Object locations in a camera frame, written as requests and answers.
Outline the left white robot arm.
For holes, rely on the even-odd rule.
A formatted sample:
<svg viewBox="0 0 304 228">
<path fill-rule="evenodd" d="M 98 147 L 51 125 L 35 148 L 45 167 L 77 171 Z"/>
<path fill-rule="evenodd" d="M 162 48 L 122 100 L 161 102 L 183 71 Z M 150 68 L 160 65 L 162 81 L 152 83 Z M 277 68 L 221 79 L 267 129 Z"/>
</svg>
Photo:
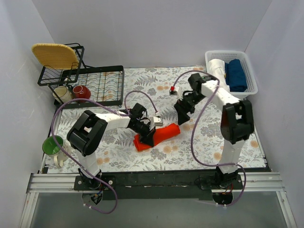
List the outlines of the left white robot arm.
<svg viewBox="0 0 304 228">
<path fill-rule="evenodd" d="M 81 174 L 86 176 L 85 185 L 96 190 L 100 187 L 101 172 L 96 161 L 95 151 L 105 132 L 118 128 L 129 128 L 139 134 L 140 142 L 153 147 L 156 128 L 153 121 L 143 117 L 146 108 L 136 103 L 132 109 L 120 110 L 114 114 L 95 114 L 84 111 L 67 134 L 66 139 L 78 151 Z"/>
</svg>

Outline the orange t shirt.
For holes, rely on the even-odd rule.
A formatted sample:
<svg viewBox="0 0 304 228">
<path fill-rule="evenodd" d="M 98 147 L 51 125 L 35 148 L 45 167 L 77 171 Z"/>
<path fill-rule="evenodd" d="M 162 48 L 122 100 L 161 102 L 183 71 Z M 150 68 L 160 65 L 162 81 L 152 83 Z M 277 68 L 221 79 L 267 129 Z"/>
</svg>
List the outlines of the orange t shirt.
<svg viewBox="0 0 304 228">
<path fill-rule="evenodd" d="M 172 123 L 163 128 L 156 129 L 156 133 L 153 135 L 154 146 L 162 143 L 165 140 L 173 138 L 180 133 L 181 133 L 180 128 L 175 123 Z M 140 137 L 138 134 L 135 135 L 133 143 L 138 152 L 141 152 L 141 151 L 154 147 L 154 146 L 149 146 L 147 144 L 144 144 L 143 142 L 140 142 Z"/>
</svg>

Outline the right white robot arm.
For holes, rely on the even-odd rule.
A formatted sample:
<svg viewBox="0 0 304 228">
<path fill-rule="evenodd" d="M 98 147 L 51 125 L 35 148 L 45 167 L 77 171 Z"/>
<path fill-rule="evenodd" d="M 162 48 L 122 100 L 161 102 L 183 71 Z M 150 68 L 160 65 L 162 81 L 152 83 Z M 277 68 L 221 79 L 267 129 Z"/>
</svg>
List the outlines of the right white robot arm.
<svg viewBox="0 0 304 228">
<path fill-rule="evenodd" d="M 174 108 L 178 114 L 178 124 L 190 120 L 188 114 L 195 111 L 204 98 L 213 102 L 222 111 L 220 131 L 224 138 L 224 148 L 220 162 L 216 165 L 220 174 L 215 176 L 215 184 L 225 189 L 232 183 L 231 173 L 238 169 L 240 152 L 246 140 L 254 132 L 252 104 L 248 100 L 240 100 L 220 86 L 215 76 L 199 70 L 191 70 L 188 83 L 190 91 L 183 91 L 177 86 L 170 88 L 171 95 L 177 95 Z"/>
</svg>

